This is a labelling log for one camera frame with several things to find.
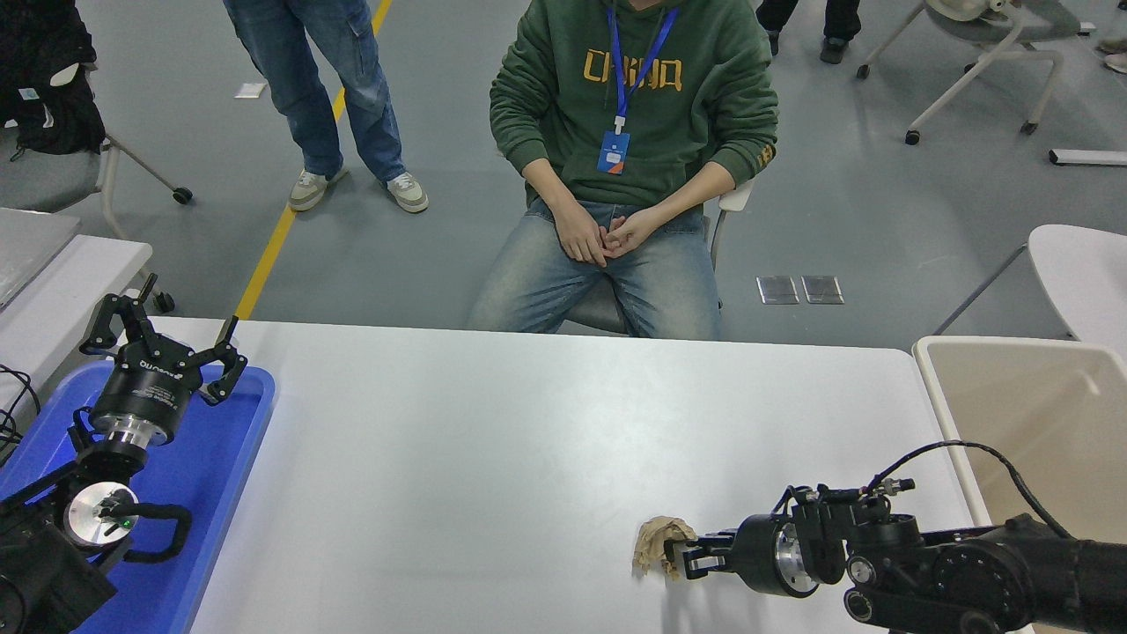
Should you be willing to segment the person's left hand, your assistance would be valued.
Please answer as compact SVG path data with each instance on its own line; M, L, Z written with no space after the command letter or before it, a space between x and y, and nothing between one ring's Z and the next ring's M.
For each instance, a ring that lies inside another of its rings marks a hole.
M632 252L668 220L668 214L656 206L636 211L630 216L612 217L611 225L602 230L602 253L616 258Z

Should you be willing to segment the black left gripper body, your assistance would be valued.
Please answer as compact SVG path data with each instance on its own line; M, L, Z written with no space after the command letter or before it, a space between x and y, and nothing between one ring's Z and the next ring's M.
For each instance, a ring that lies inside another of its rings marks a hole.
M124 423L141 421L153 426L154 441L174 441L203 382L197 366L187 365L193 352L162 350L153 357L144 350L117 350L115 368L90 412L92 428L108 436Z

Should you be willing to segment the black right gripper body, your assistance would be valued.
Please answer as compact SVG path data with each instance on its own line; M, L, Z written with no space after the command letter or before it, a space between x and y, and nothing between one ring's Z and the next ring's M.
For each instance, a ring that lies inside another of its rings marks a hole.
M777 565L777 538L784 529L781 514L749 515L736 529L730 570L757 593L792 595Z

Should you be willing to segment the person's right hand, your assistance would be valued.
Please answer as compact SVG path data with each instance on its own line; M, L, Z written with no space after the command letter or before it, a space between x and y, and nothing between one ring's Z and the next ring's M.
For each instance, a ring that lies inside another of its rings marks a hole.
M548 203L556 234L564 253L579 264L594 264L600 268L607 266L603 236L592 214L577 200L556 200Z

